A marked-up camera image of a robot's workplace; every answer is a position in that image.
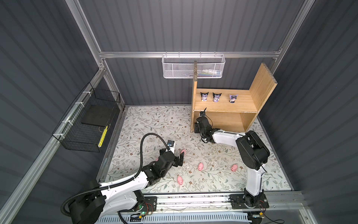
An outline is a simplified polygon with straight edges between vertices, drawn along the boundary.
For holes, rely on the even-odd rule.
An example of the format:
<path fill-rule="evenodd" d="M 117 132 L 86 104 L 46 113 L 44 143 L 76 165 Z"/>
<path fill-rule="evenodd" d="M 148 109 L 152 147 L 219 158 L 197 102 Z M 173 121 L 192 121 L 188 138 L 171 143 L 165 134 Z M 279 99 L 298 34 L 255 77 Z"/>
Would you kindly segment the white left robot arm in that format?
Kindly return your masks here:
<path fill-rule="evenodd" d="M 66 203 L 69 210 L 62 207 L 62 211 L 74 224 L 94 224 L 111 212 L 141 210 L 145 203 L 141 190 L 157 184 L 172 166 L 182 166 L 184 156 L 185 151 L 175 156 L 172 151 L 162 149 L 159 158 L 144 166 L 138 176 L 111 183 L 92 182 L 92 189 L 72 196 Z"/>

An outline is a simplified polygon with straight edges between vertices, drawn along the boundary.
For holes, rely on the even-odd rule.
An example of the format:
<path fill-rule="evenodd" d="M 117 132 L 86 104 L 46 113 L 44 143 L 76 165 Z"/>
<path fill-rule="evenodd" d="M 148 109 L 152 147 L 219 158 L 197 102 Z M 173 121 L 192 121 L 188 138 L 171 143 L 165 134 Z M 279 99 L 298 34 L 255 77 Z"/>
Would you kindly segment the purple black cat figurine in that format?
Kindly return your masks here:
<path fill-rule="evenodd" d="M 209 95 L 209 92 L 201 92 L 200 93 L 201 101 L 206 102 L 208 100 L 208 95 Z"/>
<path fill-rule="evenodd" d="M 229 95 L 229 102 L 231 104 L 235 103 L 237 100 L 238 95 Z"/>
<path fill-rule="evenodd" d="M 220 101 L 222 93 L 213 93 L 213 102 L 217 103 Z"/>

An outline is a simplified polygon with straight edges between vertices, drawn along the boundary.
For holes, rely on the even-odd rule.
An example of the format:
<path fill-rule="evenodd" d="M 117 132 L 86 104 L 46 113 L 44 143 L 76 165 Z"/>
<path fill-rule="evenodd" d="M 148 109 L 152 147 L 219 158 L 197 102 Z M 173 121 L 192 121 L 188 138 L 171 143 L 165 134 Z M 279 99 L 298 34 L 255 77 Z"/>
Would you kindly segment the items in mesh basket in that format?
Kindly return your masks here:
<path fill-rule="evenodd" d="M 186 71 L 184 72 L 185 77 L 193 77 L 194 71 Z M 197 71 L 197 78 L 221 78 L 222 71 L 221 70 L 198 70 Z"/>

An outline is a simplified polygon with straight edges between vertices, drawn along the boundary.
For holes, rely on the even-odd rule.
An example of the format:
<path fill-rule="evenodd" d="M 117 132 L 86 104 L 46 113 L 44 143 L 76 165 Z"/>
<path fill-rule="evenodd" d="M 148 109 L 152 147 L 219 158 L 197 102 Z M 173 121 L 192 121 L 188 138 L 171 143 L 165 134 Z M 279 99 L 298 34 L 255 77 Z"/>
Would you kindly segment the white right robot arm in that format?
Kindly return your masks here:
<path fill-rule="evenodd" d="M 196 119 L 194 132 L 200 134 L 204 143 L 225 144 L 237 148 L 248 173 L 244 192 L 251 197 L 259 196 L 263 192 L 262 176 L 266 172 L 264 165 L 268 162 L 270 151 L 256 132 L 240 134 L 213 128 L 206 116 Z"/>

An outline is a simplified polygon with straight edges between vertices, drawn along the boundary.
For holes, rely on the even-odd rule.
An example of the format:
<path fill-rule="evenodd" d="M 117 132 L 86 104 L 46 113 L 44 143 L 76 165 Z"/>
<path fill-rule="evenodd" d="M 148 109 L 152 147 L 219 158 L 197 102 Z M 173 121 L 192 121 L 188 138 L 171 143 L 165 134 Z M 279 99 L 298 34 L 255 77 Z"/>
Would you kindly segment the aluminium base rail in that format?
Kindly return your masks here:
<path fill-rule="evenodd" d="M 300 191 L 266 191 L 265 202 L 268 208 L 258 205 L 248 207 L 244 205 L 242 192 L 219 193 L 173 193 L 173 194 L 144 194 L 146 202 L 134 209 L 124 211 L 154 211 L 156 213 L 171 212 L 211 212 L 211 211 L 290 211 L 303 210 L 308 204 Z"/>

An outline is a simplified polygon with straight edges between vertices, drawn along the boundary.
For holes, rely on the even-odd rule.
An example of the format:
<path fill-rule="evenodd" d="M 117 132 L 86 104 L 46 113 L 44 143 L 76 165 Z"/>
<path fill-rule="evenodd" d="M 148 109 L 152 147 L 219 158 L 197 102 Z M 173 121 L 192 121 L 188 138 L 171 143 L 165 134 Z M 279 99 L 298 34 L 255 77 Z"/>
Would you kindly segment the yellow marker pen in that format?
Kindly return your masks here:
<path fill-rule="evenodd" d="M 103 145 L 103 143 L 104 143 L 104 140 L 105 140 L 105 137 L 106 137 L 107 132 L 108 132 L 108 126 L 106 126 L 106 127 L 104 128 L 103 132 L 102 132 L 101 138 L 100 138 L 100 140 L 99 140 L 99 142 L 98 142 L 98 147 L 99 147 L 99 148 L 101 148 L 101 147 L 102 147 L 102 145 Z"/>

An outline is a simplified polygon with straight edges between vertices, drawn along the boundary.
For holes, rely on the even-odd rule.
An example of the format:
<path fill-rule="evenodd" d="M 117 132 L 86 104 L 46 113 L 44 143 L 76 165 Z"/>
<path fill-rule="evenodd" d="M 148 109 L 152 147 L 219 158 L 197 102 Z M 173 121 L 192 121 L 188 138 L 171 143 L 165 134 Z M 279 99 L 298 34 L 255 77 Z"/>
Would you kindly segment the wooden shelf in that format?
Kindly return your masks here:
<path fill-rule="evenodd" d="M 200 111 L 206 108 L 206 115 L 213 128 L 229 132 L 244 133 L 254 123 L 259 112 L 264 107 L 270 95 L 277 86 L 277 81 L 265 63 L 261 63 L 258 72 L 248 90 L 234 89 L 200 89 L 198 79 L 193 80 L 191 132 L 200 116 Z M 208 92 L 208 100 L 201 101 L 201 92 Z M 220 101 L 213 102 L 213 93 L 222 93 Z M 235 103 L 229 102 L 229 95 L 238 95 Z"/>

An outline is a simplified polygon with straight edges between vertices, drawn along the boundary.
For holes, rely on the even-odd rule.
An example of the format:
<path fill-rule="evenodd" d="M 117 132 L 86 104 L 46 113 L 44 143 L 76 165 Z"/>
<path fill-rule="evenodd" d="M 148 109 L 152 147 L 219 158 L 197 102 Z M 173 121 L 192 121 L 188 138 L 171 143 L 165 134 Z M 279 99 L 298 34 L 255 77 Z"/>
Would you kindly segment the white vented cover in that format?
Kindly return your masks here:
<path fill-rule="evenodd" d="M 128 224 L 251 224 L 248 214 L 242 212 L 193 212 L 193 213 L 156 213 L 142 218 L 135 218 L 122 213 Z"/>

